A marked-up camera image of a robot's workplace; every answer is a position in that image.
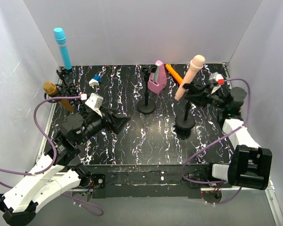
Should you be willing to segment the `round base shock-mount stand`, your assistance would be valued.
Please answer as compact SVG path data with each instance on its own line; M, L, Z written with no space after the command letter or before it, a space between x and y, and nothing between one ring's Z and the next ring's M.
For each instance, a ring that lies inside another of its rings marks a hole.
M157 66L150 66L150 67L143 67L141 71L144 74L144 81L145 81L145 92L144 92L144 100L140 100L137 103L137 109L140 113L147 115L151 114L155 111L156 105L152 99L149 99L149 88L148 82L150 79L150 74L154 73L157 69Z

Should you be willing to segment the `gold microphone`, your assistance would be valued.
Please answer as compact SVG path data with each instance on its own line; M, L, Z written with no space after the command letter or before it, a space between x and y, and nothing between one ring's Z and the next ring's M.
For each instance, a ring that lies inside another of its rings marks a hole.
M62 93L62 88L58 84L53 84L50 81L47 81L43 84L43 90L44 90L44 99L47 99L47 97L61 97L64 96ZM61 100L54 100L52 103L58 102L62 107L64 107L66 110L68 110L70 113L74 111L74 108L71 106L71 104L66 99Z

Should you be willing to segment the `beige microphone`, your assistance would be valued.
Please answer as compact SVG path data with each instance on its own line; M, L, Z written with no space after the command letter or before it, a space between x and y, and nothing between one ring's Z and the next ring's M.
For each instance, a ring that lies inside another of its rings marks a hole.
M189 69L175 94L175 100L181 99L181 97L184 95L185 90L186 90L183 87L184 84L190 84L192 82L197 72L204 66L204 63L205 63L205 57L203 55L196 55L190 61Z

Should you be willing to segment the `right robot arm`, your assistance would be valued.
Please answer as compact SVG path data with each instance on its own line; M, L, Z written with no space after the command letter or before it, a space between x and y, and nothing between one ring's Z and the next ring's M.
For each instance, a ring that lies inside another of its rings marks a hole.
M188 90L185 99L193 104L212 104L220 108L217 121L234 148L230 163L210 163L205 168L204 181L199 183L209 185L226 182L231 186L265 190L269 182L272 152L254 141L241 117L240 109L247 92L234 87L225 96L218 91L218 84L202 87L190 83L184 84L184 88Z

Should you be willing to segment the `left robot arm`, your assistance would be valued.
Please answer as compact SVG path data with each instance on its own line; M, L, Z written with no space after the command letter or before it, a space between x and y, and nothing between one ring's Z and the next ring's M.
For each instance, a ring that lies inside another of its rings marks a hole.
M70 114L59 126L54 147L47 150L21 181L5 194L0 194L0 210L10 226L26 226L47 203L69 189L92 183L92 173L79 163L52 179L79 153L79 145L86 143L98 132L106 129L119 134L130 120L118 114L117 109L101 107L88 115Z

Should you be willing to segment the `orange microphone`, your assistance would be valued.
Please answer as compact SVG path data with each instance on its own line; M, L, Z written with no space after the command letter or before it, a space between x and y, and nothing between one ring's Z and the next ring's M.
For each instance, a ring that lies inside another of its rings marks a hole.
M176 80L176 82L179 85L181 85L183 78L177 73L177 71L170 64L166 64L166 69L172 75L172 77Z

